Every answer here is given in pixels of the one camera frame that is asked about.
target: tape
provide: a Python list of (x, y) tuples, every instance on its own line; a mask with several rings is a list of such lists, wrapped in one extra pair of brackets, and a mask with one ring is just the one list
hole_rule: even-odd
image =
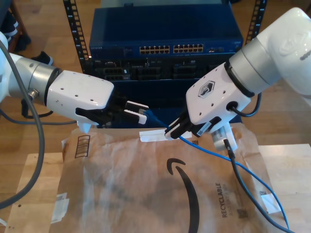
[[(159, 141), (168, 141), (165, 138), (165, 129), (162, 130), (150, 130), (139, 132), (141, 142), (159, 142)], [(191, 132), (185, 132), (182, 135), (183, 138), (191, 138)]]

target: black connector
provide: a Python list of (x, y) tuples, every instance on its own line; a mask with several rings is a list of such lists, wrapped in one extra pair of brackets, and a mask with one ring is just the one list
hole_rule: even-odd
[(229, 158), (230, 159), (232, 159), (232, 158), (234, 159), (235, 155), (234, 155), (234, 152), (233, 152), (233, 150), (232, 150), (232, 148), (230, 146), (230, 143), (229, 143), (228, 139), (224, 139), (224, 144), (225, 144), (225, 147), (227, 149)]

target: brown paper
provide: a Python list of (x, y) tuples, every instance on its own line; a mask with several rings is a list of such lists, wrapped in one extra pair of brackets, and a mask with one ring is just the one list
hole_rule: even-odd
[[(242, 124), (232, 129), (236, 160), (271, 186), (255, 136)], [(58, 194), (67, 193), (69, 206), (50, 233), (275, 232), (244, 194), (229, 161), (179, 139), (141, 142), (138, 129), (92, 129), (88, 135), (75, 130), (68, 141)], [(216, 151), (209, 134), (189, 140)], [(173, 175), (167, 168), (172, 158), (185, 163), (172, 163)], [(239, 171), (265, 209), (260, 195), (269, 191)], [(189, 200), (182, 174), (197, 200), (193, 189)], [(285, 225), (280, 212), (270, 216)]]

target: amazon smile logo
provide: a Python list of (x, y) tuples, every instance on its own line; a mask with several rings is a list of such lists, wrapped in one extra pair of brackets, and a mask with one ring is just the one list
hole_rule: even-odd
[[(166, 162), (167, 170), (171, 175), (173, 175), (172, 163), (178, 163), (182, 165), (186, 165), (186, 163), (180, 159), (168, 159)], [(176, 166), (177, 171), (179, 172), (183, 182), (185, 184), (185, 188), (188, 194), (189, 199), (189, 208), (190, 208), (190, 223), (188, 233), (197, 233), (199, 229), (199, 221), (200, 221), (200, 208), (199, 201), (196, 195), (193, 184), (187, 174), (181, 169), (179, 166)]]

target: blue network switch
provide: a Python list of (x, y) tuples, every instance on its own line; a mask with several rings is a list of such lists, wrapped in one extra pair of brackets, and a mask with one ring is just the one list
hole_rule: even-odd
[(93, 60), (234, 54), (243, 37), (230, 4), (95, 9)]

